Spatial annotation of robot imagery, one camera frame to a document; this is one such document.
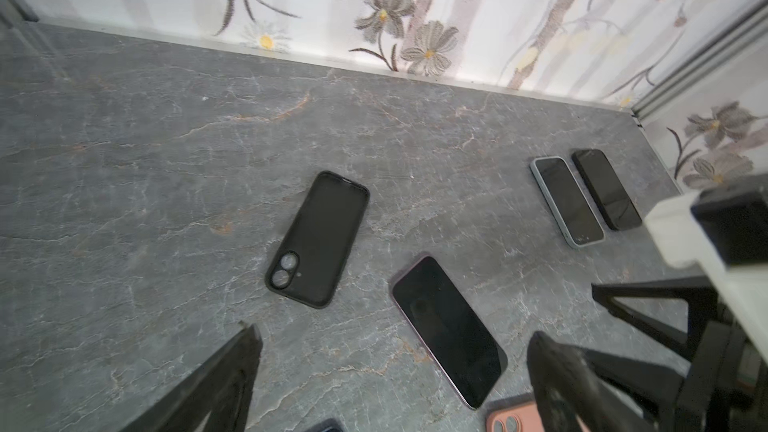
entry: gray flower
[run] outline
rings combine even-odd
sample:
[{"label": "gray flower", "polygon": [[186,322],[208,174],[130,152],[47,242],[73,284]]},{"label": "gray flower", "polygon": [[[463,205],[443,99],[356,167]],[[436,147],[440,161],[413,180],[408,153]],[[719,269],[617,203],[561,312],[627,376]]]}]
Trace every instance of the gray flower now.
[{"label": "gray flower", "polygon": [[373,14],[355,20],[355,28],[363,30],[367,42],[376,43],[382,30],[396,39],[403,37],[405,30],[402,18],[413,14],[413,0],[366,0]]},{"label": "gray flower", "polygon": [[433,20],[420,26],[413,41],[415,47],[405,49],[400,56],[411,62],[408,73],[425,76],[439,76],[451,66],[451,61],[442,53],[456,47],[456,27],[443,31],[443,24]]},{"label": "gray flower", "polygon": [[685,127],[685,135],[692,137],[704,134],[706,147],[714,149],[726,136],[733,140],[746,137],[755,120],[757,117],[740,107],[738,101],[731,102],[724,106],[712,107],[712,119],[705,119],[696,114],[689,116],[690,123]]},{"label": "gray flower", "polygon": [[685,185],[691,188],[717,187],[736,177],[745,176],[752,172],[754,164],[751,160],[737,154],[721,153],[712,162],[704,158],[694,160],[694,170],[697,173],[683,177]]}]

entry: black phone case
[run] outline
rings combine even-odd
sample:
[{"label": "black phone case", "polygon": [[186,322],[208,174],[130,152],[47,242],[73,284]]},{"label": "black phone case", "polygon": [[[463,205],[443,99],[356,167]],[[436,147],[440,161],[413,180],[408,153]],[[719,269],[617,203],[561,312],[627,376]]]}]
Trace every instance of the black phone case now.
[{"label": "black phone case", "polygon": [[[350,233],[350,238],[346,243],[346,250],[343,254],[342,260],[331,259],[328,257],[326,250],[322,247],[317,247],[312,241],[296,238],[296,228],[300,225],[299,217],[302,212],[309,206],[317,207],[317,204],[312,202],[313,194],[316,192],[318,185],[321,181],[332,180],[338,182],[338,187],[352,187],[364,195],[363,206],[360,207],[359,217],[354,225],[354,230]],[[280,244],[277,253],[272,258],[269,268],[266,271],[264,277],[266,286],[272,292],[283,295],[288,298],[292,298],[297,302],[309,305],[314,308],[326,307],[333,297],[333,293],[336,291],[336,286],[341,279],[341,273],[344,270],[347,258],[350,256],[352,250],[352,244],[357,236],[357,231],[362,223],[362,217],[365,215],[365,210],[368,207],[368,201],[370,198],[370,192],[367,188],[361,186],[358,183],[352,182],[348,178],[341,177],[339,174],[324,170],[315,177],[312,182],[312,187],[307,194],[304,202],[299,208],[298,213],[293,219],[293,223],[288,229],[288,233]],[[271,277],[275,270],[277,270],[280,264],[280,258],[286,252],[294,252],[299,257],[296,270],[302,272],[299,276],[294,274],[290,283],[284,288],[277,288],[272,284]],[[311,270],[307,267],[302,268],[302,264],[312,264]]]},{"label": "black phone case", "polygon": [[[598,197],[598,191],[594,189],[594,186],[592,185],[592,181],[590,180],[589,176],[584,170],[584,167],[581,165],[581,159],[579,158],[579,153],[581,152],[600,152],[603,157],[605,157],[605,160],[608,161],[608,164],[610,165],[610,160],[605,156],[605,152],[598,149],[584,149],[584,150],[577,150],[576,152],[571,154],[571,160],[574,161],[574,164],[576,165],[576,169],[578,170],[579,175],[581,175],[581,178],[584,180],[584,183],[587,184],[587,189],[589,190],[589,195],[592,196],[592,199],[594,200],[595,205],[598,207],[598,210],[600,211],[600,215],[603,216],[603,219],[605,220],[605,223],[608,224],[610,230],[615,230],[617,232],[622,230],[629,230],[631,228],[636,228],[642,225],[642,219],[639,220],[637,225],[633,225],[631,227],[619,227],[616,222],[614,222],[613,218],[608,214],[608,211],[605,209],[605,205],[600,200],[600,197]],[[634,210],[634,213],[638,218],[640,217],[640,214],[638,213],[638,208],[634,206],[634,202],[632,202],[632,199],[630,198],[629,204]]]}]

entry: marble tabletop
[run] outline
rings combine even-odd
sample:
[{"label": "marble tabletop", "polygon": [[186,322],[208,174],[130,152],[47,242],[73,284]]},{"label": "marble tabletop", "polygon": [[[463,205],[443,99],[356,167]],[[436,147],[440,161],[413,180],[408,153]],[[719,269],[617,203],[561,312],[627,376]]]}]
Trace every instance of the marble tabletop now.
[{"label": "marble tabletop", "polygon": [[[248,430],[484,430],[533,331],[680,366],[590,283],[680,277],[643,228],[571,249],[528,168],[603,149],[641,214],[676,188],[624,112],[32,25],[0,42],[0,416],[119,430],[254,323]],[[329,307],[265,266],[314,176],[370,205]],[[466,408],[389,297],[440,261],[509,357]],[[648,304],[673,324],[678,308]]]}]

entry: smartphone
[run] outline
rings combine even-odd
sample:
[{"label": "smartphone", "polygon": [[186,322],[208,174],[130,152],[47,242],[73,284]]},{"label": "smartphone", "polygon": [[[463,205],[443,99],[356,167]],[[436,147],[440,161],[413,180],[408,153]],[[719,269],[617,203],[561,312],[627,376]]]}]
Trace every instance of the smartphone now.
[{"label": "smartphone", "polygon": [[536,158],[531,163],[531,170],[571,247],[586,247],[605,240],[605,232],[565,160],[561,157]]},{"label": "smartphone", "polygon": [[317,175],[266,273],[272,292],[314,308],[331,302],[370,193],[330,171]]},{"label": "smartphone", "polygon": [[629,230],[643,225],[643,219],[603,151],[577,150],[571,158],[612,230]]},{"label": "smartphone", "polygon": [[507,368],[507,356],[435,258],[420,255],[390,293],[462,401],[482,405]]}]

